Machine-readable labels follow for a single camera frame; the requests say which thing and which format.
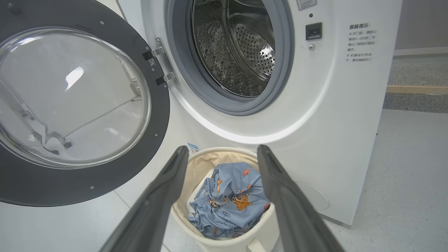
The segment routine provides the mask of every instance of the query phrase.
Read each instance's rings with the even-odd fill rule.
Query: floor
[[[169,142],[158,153],[174,149]],[[448,251],[447,149],[448,114],[383,110],[353,225],[326,221],[344,249]],[[7,227],[0,228],[0,250],[98,251],[139,191],[158,174],[154,167],[163,167],[165,161],[156,155],[154,162],[153,168],[131,180],[138,191],[120,187],[97,199],[58,208],[0,203],[0,226]],[[163,252],[202,251],[171,217],[163,244]],[[273,251],[284,251],[280,239]]]
[[[389,85],[448,86],[448,56],[396,56]],[[384,109],[448,113],[448,95],[387,93]]]
[[[347,252],[448,251],[448,114],[383,110],[352,226],[326,221]],[[171,218],[164,245],[200,252]],[[282,252],[281,240],[274,252]]]

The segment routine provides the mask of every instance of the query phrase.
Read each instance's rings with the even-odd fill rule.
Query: washing machine
[[[265,144],[352,224],[400,0],[1,3],[0,201],[136,199],[178,146]]]

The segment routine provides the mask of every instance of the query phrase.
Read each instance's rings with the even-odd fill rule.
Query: wall
[[[448,46],[448,1],[403,0],[395,49]]]
[[[113,10],[120,17],[123,17],[123,14],[121,14],[120,7],[116,3],[116,0],[96,0],[96,1],[108,7],[109,9]]]

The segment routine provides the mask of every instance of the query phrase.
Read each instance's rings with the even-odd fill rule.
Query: door glass window
[[[56,167],[109,161],[132,148],[149,121],[137,66],[89,34],[39,29],[0,47],[0,144]]]

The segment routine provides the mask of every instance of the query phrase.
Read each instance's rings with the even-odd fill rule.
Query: washing machine door
[[[169,119],[149,45],[94,0],[0,6],[0,201],[73,204],[135,176]]]

